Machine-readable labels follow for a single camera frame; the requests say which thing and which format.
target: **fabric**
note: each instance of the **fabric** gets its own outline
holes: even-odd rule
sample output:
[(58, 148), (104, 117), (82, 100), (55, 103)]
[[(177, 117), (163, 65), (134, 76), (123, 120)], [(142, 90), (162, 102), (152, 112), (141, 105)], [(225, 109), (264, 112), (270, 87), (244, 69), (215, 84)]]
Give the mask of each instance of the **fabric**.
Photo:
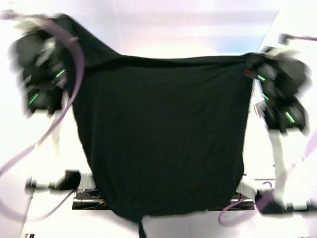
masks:
[[(248, 55), (147, 59), (118, 54), (67, 15), (86, 68), (73, 104), (78, 134), (102, 198), (139, 223), (222, 207), (244, 172), (253, 81)], [(68, 88), (74, 64), (65, 51)]]

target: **ceiling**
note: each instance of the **ceiling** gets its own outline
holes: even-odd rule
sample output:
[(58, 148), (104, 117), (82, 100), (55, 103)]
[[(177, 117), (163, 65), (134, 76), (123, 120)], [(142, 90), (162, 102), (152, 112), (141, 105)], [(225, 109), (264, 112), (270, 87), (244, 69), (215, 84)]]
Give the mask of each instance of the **ceiling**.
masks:
[(182, 58), (257, 51), (282, 0), (34, 0), (116, 51)]

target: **green led light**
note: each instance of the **green led light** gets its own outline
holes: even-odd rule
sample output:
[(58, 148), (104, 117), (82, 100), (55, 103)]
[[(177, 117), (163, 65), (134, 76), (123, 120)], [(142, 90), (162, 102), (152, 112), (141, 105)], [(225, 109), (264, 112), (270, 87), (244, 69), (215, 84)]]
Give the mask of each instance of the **green led light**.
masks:
[(288, 112), (286, 112), (285, 115), (289, 118), (291, 122), (295, 123), (294, 119), (291, 117), (291, 115), (289, 115)]
[(39, 94), (36, 94), (35, 96), (34, 96), (34, 98), (29, 102), (29, 105), (31, 105), (31, 103), (36, 99), (36, 97), (38, 96)]
[(268, 97), (266, 96), (266, 95), (264, 95), (264, 94), (262, 94), (263, 95), (263, 97), (266, 99), (266, 100), (268, 100)]
[(258, 75), (258, 79), (261, 80), (261, 81), (265, 81), (265, 78), (263, 78), (263, 77), (261, 77), (259, 75)]
[(65, 72), (65, 69), (63, 69), (58, 75), (56, 75), (56, 78), (60, 77), (64, 72)]

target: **black cloth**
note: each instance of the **black cloth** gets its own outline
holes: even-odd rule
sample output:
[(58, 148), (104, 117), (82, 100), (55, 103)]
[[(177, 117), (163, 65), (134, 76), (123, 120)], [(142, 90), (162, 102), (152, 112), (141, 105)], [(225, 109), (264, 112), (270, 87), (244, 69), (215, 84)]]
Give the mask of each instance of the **black cloth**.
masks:
[[(249, 54), (147, 59), (118, 54), (67, 15), (86, 68), (73, 104), (78, 134), (102, 198), (140, 224), (222, 207), (244, 172), (252, 80)], [(68, 87), (74, 64), (64, 55)]]

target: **red tag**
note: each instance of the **red tag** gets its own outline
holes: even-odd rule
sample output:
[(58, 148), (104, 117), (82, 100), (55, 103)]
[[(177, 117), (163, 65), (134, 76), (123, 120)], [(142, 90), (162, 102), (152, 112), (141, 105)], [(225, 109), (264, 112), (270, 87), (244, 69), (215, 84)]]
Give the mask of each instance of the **red tag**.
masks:
[(246, 71), (244, 71), (243, 75), (246, 77), (250, 77), (251, 73), (252, 73), (251, 71), (246, 69)]

